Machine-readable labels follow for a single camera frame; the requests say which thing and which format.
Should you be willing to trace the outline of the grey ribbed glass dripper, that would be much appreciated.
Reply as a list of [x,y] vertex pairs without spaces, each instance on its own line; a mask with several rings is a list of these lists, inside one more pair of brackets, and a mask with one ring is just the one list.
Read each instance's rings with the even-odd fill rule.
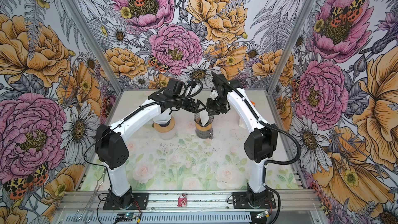
[[194,122],[197,128],[210,128],[214,121],[213,116],[209,116],[206,111],[194,114]]

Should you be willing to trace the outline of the wooden dripper ring stand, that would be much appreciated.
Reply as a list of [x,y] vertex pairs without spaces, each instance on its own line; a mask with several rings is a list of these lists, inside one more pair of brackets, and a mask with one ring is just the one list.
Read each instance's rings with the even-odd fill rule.
[[175,119],[171,118],[171,120],[165,124],[153,123],[153,127],[158,133],[168,133],[171,132],[175,127]]

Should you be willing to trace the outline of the white paper coffee filter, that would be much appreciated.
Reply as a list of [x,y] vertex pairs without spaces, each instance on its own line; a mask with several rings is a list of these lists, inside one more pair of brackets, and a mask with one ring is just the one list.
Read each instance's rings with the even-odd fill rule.
[[170,112],[163,112],[160,115],[153,118],[153,122],[160,127],[166,127],[170,124],[172,115]]

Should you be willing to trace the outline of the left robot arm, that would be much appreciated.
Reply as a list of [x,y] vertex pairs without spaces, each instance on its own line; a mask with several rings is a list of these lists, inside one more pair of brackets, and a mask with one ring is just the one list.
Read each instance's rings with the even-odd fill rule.
[[95,153],[107,169],[110,190],[107,204],[110,207],[128,209],[134,204],[132,187],[127,179],[126,162],[129,150],[126,142],[150,120],[165,125],[172,122],[172,108],[191,113],[199,113],[205,105],[194,97],[202,90],[197,85],[180,94],[169,89],[161,89],[151,94],[136,110],[123,119],[111,124],[101,125],[96,131]]

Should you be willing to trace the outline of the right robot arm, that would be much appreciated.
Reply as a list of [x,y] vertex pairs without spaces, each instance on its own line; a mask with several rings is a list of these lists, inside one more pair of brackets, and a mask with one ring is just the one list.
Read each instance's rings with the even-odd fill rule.
[[237,79],[228,81],[222,74],[212,72],[212,81],[214,88],[206,101],[208,115],[225,114],[233,108],[248,131],[244,151],[252,164],[244,198],[253,208],[275,208],[274,194],[266,186],[265,165],[276,150],[278,134],[272,130],[275,125],[269,125],[260,115]]

